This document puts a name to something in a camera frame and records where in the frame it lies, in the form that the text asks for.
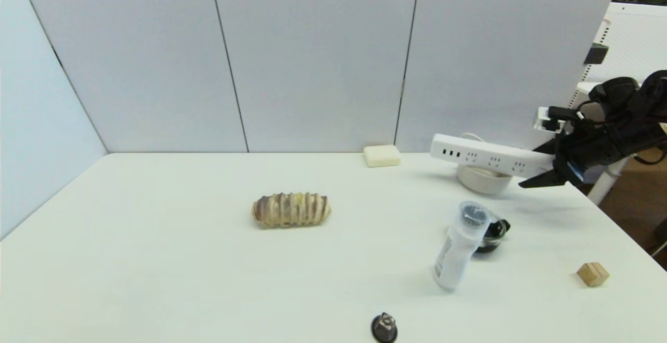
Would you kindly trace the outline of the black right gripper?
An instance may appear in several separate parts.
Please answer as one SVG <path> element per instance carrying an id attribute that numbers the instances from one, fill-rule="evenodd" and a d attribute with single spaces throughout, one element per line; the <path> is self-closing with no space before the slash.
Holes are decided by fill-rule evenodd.
<path id="1" fill-rule="evenodd" d="M 623 158 L 619 130 L 613 125 L 573 124 L 533 151 L 553 154 L 553 169 L 519 183 L 524 189 L 562 186 L 566 181 L 579 186 L 585 172 L 608 166 Z"/>

